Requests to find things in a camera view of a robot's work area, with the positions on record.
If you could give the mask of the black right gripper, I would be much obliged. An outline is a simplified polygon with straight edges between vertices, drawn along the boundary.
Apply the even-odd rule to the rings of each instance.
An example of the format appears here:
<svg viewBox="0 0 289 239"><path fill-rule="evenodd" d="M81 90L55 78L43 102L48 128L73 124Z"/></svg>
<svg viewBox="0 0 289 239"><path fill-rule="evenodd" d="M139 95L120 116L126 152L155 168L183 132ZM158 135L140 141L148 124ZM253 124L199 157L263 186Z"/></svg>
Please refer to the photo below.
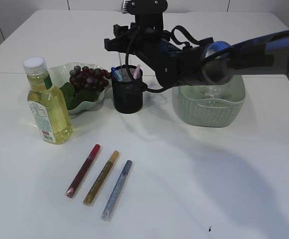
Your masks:
<svg viewBox="0 0 289 239"><path fill-rule="evenodd" d="M125 53L125 67L130 72L129 56L134 55L155 72L161 87L175 87L179 84L178 60L180 49L162 38L162 33L150 28L138 26L128 28L114 39L104 39L107 51Z"/></svg>

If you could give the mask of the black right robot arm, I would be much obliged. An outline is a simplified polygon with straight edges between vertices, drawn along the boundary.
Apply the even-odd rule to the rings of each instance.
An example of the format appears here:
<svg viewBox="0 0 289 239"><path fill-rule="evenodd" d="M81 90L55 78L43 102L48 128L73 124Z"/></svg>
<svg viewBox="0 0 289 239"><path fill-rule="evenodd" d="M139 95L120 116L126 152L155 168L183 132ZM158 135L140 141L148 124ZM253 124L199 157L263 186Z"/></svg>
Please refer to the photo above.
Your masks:
<svg viewBox="0 0 289 239"><path fill-rule="evenodd" d="M126 30L105 39L107 51L137 56L154 72L165 91L177 86L224 85L236 75L285 75L289 80L289 30L234 45L201 40L179 49L155 30Z"/></svg>

